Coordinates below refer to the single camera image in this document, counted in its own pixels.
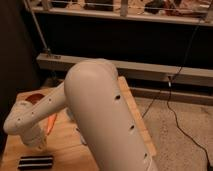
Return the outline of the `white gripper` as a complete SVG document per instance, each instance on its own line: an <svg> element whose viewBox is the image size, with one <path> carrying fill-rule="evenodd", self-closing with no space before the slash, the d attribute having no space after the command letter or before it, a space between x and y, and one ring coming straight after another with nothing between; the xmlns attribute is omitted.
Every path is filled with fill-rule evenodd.
<svg viewBox="0 0 213 171"><path fill-rule="evenodd" d="M46 136L42 130L35 133L28 131L21 136L21 140L30 148L44 149L46 147Z"/></svg>

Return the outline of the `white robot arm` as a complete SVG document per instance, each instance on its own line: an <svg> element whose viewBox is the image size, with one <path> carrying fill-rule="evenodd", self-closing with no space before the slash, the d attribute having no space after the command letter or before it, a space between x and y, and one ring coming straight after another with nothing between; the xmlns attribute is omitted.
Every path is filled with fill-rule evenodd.
<svg viewBox="0 0 213 171"><path fill-rule="evenodd" d="M72 66L39 102L15 103L3 129L30 147L44 142L39 122L68 108L100 171L158 171L118 84L116 66L90 59Z"/></svg>

